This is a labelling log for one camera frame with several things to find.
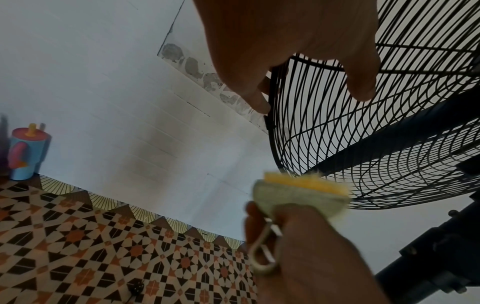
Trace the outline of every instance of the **white wall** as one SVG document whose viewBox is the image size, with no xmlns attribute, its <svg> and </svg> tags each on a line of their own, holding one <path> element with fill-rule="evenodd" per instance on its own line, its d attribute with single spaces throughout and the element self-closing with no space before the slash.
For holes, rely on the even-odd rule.
<svg viewBox="0 0 480 304">
<path fill-rule="evenodd" d="M 275 164 L 265 133 L 157 57 L 180 5 L 2 2 L 0 113 L 9 130 L 46 124 L 42 174 L 242 239 L 250 187 Z M 335 226 L 376 272 L 469 201 L 350 211 Z M 479 299 L 472 289 L 425 303 Z"/>
</svg>

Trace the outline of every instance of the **geometric pattern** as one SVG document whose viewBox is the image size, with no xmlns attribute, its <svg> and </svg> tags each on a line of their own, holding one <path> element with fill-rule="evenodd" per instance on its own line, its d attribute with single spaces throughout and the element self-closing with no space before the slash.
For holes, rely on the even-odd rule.
<svg viewBox="0 0 480 304">
<path fill-rule="evenodd" d="M 81 188 L 55 180 L 51 177 L 35 174 L 30 180 L 20 181 L 19 183 L 26 183 L 29 186 L 33 186 L 51 194 L 62 195 L 66 199 L 80 201 L 82 203 L 92 205 L 98 209 L 134 217 L 135 219 L 144 223 L 157 223 L 158 226 L 171 229 L 174 232 L 185 233 L 189 236 L 217 243 L 220 246 L 227 246 L 235 250 L 240 249 L 246 253 L 243 241 L 223 237 L 215 233 L 197 229 L 179 220 L 167 218 L 137 206 L 126 204 L 118 200 L 83 190 Z"/>
<path fill-rule="evenodd" d="M 257 299 L 239 250 L 0 180 L 2 303 L 125 303 L 138 283 L 130 303 Z"/>
</svg>

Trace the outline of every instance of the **metal wire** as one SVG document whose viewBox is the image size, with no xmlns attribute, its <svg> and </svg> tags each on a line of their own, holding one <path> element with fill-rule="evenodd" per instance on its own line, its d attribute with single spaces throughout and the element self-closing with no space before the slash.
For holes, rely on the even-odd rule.
<svg viewBox="0 0 480 304">
<path fill-rule="evenodd" d="M 381 71 L 368 103 L 352 99 L 337 61 L 299 54 L 276 68 L 267 127 L 278 167 L 302 175 L 373 132 L 476 86 L 479 24 L 480 1 L 379 1 Z M 427 203 L 480 188 L 480 178 L 455 167 L 479 154 L 479 145 L 475 119 L 325 178 L 352 185 L 354 209 Z"/>
</svg>

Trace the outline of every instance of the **electric fan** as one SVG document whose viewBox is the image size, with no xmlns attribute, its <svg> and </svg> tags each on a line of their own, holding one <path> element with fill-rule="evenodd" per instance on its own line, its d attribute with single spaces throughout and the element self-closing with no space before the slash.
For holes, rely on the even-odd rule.
<svg viewBox="0 0 480 304">
<path fill-rule="evenodd" d="M 277 166 L 348 182 L 353 209 L 479 190 L 480 2 L 378 6 L 381 68 L 370 102 L 352 100 L 337 61 L 297 54 L 273 69 L 265 121 Z"/>
</svg>

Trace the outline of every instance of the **hand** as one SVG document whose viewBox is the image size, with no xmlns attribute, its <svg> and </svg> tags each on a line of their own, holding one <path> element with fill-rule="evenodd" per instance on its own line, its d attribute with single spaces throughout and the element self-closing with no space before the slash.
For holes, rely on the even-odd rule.
<svg viewBox="0 0 480 304">
<path fill-rule="evenodd" d="M 259 113 L 270 105 L 271 67 L 292 54 L 337 59 L 358 101 L 375 95 L 376 0 L 194 0 L 220 78 Z"/>
<path fill-rule="evenodd" d="M 246 242 L 252 244 L 265 219 L 253 202 L 246 211 Z M 279 270 L 255 276 L 259 304 L 389 302 L 356 248 L 315 209 L 283 205 L 275 211 L 275 222 L 283 234 L 276 240 Z"/>
</svg>

